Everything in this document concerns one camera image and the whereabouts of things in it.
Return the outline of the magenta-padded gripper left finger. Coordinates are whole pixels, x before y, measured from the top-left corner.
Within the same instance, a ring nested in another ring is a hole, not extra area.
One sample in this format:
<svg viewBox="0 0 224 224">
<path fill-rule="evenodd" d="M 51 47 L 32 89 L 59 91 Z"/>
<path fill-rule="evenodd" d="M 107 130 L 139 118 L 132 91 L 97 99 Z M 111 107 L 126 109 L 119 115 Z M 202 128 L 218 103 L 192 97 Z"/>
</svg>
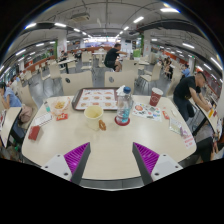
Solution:
<svg viewBox="0 0 224 224">
<path fill-rule="evenodd" d="M 90 143 L 87 142 L 64 155 L 56 154 L 42 169 L 79 185 L 90 152 Z"/>
</svg>

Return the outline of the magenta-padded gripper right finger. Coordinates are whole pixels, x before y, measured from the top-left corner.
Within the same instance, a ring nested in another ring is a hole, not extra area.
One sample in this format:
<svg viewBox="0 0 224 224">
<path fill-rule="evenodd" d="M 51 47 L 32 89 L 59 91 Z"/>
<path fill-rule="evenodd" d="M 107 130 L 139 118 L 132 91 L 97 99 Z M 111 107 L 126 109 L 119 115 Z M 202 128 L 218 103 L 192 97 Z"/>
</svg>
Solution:
<svg viewBox="0 0 224 224">
<path fill-rule="evenodd" d="M 158 154 L 139 143 L 133 143 L 132 152 L 145 185 L 182 169 L 169 155 Z"/>
</svg>

